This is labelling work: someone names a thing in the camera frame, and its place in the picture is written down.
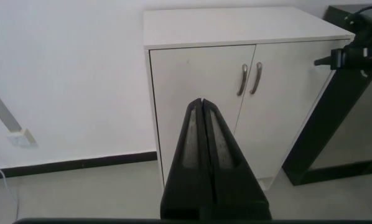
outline cable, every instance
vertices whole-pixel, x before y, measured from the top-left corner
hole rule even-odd
[[[19,217],[19,201],[15,198],[15,196],[13,196],[11,190],[9,190],[9,187],[7,186],[7,183],[6,183],[6,177],[5,177],[5,174],[4,172],[2,172],[2,170],[0,169],[0,173],[2,175],[2,178],[4,180],[4,184],[5,184],[5,188],[6,190],[9,192],[9,194],[12,196],[12,199],[14,201],[14,203],[16,204],[16,220],[17,218]]]

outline door handle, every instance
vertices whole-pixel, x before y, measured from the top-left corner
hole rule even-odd
[[[244,88],[246,86],[247,81],[247,72],[248,72],[248,66],[246,64],[243,64],[243,80],[241,81],[240,90],[237,92],[237,96],[241,96],[244,92]]]
[[[262,75],[262,63],[261,62],[258,62],[256,64],[256,69],[257,69],[257,74],[256,74],[256,78],[255,78],[255,83],[254,83],[254,87],[252,90],[249,91],[249,93],[251,95],[253,95],[255,92],[256,92],[256,89],[258,88],[258,85],[259,85],[259,81],[261,80],[261,75]]]

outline white wall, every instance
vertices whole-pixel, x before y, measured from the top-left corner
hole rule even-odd
[[[364,0],[0,1],[0,97],[39,147],[12,147],[0,121],[0,166],[154,151],[142,46],[145,9],[296,6]]]

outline wall outlet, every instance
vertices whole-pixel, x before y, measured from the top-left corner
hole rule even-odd
[[[32,137],[28,129],[22,129],[18,132],[9,133],[6,137],[13,146],[31,147],[35,144],[35,139]]]

